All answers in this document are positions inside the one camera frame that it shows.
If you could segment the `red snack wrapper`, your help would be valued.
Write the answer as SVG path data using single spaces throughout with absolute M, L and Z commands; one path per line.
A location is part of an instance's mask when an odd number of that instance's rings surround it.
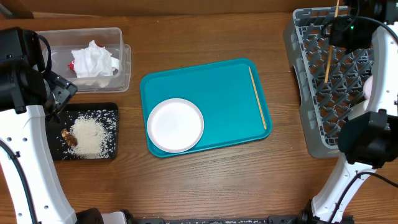
M 69 69 L 72 70 L 73 72 L 75 71 L 74 64 L 75 64 L 74 60 L 68 64 Z

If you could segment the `white napkin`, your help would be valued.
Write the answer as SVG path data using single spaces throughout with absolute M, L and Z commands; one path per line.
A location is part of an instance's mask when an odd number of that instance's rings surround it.
M 92 40 L 87 48 L 71 51 L 75 61 L 74 69 L 78 78 L 93 78 L 112 76 L 119 70 L 119 59 Z

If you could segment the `brown food scrap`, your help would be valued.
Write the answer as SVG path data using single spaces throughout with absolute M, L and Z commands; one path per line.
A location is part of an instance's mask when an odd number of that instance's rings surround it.
M 66 142 L 66 144 L 69 147 L 75 147 L 78 144 L 77 139 L 75 138 L 75 136 L 68 130 L 68 129 L 63 129 L 61 131 L 62 134 L 62 138 L 64 139 L 64 141 Z

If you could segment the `pink bowl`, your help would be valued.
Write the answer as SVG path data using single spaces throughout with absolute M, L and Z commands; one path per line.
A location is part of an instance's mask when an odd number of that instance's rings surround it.
M 369 78 L 366 79 L 363 85 L 363 91 L 365 93 L 365 99 L 369 99 L 371 96 L 371 91 L 372 91 L 372 85 L 373 85 L 373 76 L 371 75 Z

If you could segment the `white rice pile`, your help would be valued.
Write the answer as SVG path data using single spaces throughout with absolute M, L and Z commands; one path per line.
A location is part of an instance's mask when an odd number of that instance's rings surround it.
M 58 135 L 63 160 L 113 159 L 116 156 L 118 131 L 117 110 L 66 111 L 60 115 L 62 129 L 68 129 L 77 139 L 75 147 L 69 147 L 62 134 Z

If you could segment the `white round plate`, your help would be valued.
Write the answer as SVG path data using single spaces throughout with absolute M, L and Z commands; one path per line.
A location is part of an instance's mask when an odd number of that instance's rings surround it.
M 191 101 L 171 98 L 154 107 L 146 128 L 149 139 L 157 148 L 175 154 L 193 148 L 200 141 L 205 120 Z

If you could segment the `wooden chopstick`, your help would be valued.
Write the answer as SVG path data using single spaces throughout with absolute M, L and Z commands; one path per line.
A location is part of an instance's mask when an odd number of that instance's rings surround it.
M 334 18 L 336 18 L 338 16 L 339 5 L 340 5 L 340 0 L 337 0 L 336 1 Z M 329 44 L 328 58 L 327 58 L 328 60 L 327 60 L 327 65 L 326 65 L 326 70 L 325 70 L 324 84 L 328 83 L 328 77 L 329 77 L 329 73 L 330 73 L 330 65 L 331 65 L 332 55 L 333 55 L 333 46 L 331 44 Z
M 250 66 L 248 67 L 248 70 L 249 70 L 249 74 L 250 74 L 250 77 L 251 77 L 251 82 L 252 82 L 252 87 L 253 87 L 253 90 L 254 90 L 254 94 L 256 96 L 256 101 L 257 101 L 257 105 L 258 105 L 258 108 L 259 108 L 259 113 L 261 115 L 262 125 L 263 125 L 264 129 L 266 130 L 267 129 L 266 121 L 264 119 L 264 113 L 262 111 L 262 106 L 261 106 L 261 102 L 259 100 L 259 95 L 258 95 L 258 92 L 257 92 L 256 83 L 254 81 L 254 77 L 253 77 L 252 70 L 251 70 Z

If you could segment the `white paper cup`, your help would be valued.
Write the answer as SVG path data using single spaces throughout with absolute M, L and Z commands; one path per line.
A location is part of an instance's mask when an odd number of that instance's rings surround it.
M 361 116 L 362 114 L 365 114 L 368 104 L 369 104 L 369 99 L 364 100 L 358 103 L 357 105 L 354 105 L 351 108 L 351 112 L 348 115 L 348 119 L 352 120 L 357 118 L 358 116 Z

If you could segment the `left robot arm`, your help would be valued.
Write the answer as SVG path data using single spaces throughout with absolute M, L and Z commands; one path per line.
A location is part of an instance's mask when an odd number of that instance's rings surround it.
M 42 55 L 45 37 L 13 27 L 1 31 L 1 169 L 18 223 L 135 223 L 128 210 L 75 212 L 60 185 L 45 124 L 78 91 Z

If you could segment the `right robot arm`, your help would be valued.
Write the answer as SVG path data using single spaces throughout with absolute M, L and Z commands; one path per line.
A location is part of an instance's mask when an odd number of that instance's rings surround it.
M 397 1 L 345 1 L 347 16 L 323 25 L 329 45 L 347 52 L 373 48 L 371 96 L 343 126 L 341 156 L 320 193 L 297 223 L 353 223 L 344 211 L 364 181 L 397 158 Z

